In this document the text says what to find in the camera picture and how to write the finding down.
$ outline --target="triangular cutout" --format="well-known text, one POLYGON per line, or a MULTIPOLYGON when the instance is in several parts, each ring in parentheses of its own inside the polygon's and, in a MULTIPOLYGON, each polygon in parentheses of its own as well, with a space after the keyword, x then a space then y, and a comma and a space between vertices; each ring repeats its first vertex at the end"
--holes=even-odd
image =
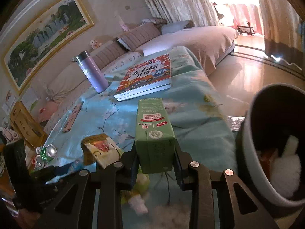
POLYGON ((56 206, 55 211, 57 213, 63 213, 67 215, 71 214, 77 190, 78 190, 78 185, 75 184, 68 191, 68 193, 62 198, 60 203, 56 206))
POLYGON ((251 200, 251 198, 247 195, 244 189, 239 185, 239 183, 233 184, 234 191, 236 194, 239 211, 242 215, 253 213, 257 211, 257 206, 251 200))

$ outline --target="beige patterned curtain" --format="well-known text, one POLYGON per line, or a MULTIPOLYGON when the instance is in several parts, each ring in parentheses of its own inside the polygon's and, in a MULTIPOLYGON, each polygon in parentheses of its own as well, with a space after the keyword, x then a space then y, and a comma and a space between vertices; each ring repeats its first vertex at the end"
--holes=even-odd
POLYGON ((216 11, 209 0, 145 0, 153 17, 169 23, 191 20, 194 26, 219 25, 216 11))
MULTIPOLYGON (((303 68, 302 36, 298 31, 298 13, 287 0, 259 0, 264 24, 265 53, 284 59, 280 64, 295 63, 303 68)), ((290 68, 301 72, 295 65, 290 68)))

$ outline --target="black bottle cap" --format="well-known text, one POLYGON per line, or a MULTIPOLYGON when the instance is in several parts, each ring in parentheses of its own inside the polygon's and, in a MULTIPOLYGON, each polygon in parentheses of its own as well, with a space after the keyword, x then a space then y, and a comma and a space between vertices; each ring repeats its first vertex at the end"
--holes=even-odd
POLYGON ((77 59, 77 61, 80 63, 80 62, 82 62, 84 59, 86 59, 86 58, 89 57, 89 56, 90 56, 90 53, 89 53, 89 52, 83 51, 83 52, 81 52, 80 54, 78 54, 78 55, 76 56, 76 59, 77 59))

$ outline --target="metal screw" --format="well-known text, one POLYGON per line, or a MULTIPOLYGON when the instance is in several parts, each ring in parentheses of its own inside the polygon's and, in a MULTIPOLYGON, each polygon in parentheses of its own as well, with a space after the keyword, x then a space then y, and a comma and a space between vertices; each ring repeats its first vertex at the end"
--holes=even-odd
POLYGON ((199 166, 199 163, 196 161, 193 161, 190 163, 191 167, 197 168, 199 166))
POLYGON ((234 174, 233 170, 230 170, 230 169, 226 169, 225 170, 225 174, 228 175, 228 176, 231 176, 234 174))
POLYGON ((115 162, 115 163, 113 164, 113 166, 116 167, 116 168, 120 168, 120 167, 123 166, 123 163, 118 161, 118 162, 115 162))
POLYGON ((79 175, 84 177, 84 176, 88 175, 88 171, 86 169, 83 169, 79 172, 79 175))

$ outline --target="red label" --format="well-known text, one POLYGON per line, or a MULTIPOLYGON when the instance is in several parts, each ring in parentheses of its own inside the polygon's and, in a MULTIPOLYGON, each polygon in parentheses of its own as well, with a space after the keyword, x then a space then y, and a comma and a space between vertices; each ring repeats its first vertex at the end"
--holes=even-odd
POLYGON ((148 122, 148 121, 160 121, 160 120, 163 120, 164 118, 165 117, 162 117, 162 118, 159 118, 159 119, 155 119, 155 120, 143 120, 143 119, 140 119, 140 121, 145 121, 145 122, 148 122))
POLYGON ((161 123, 157 123, 157 126, 163 126, 163 125, 166 125, 167 124, 167 121, 163 121, 161 123))

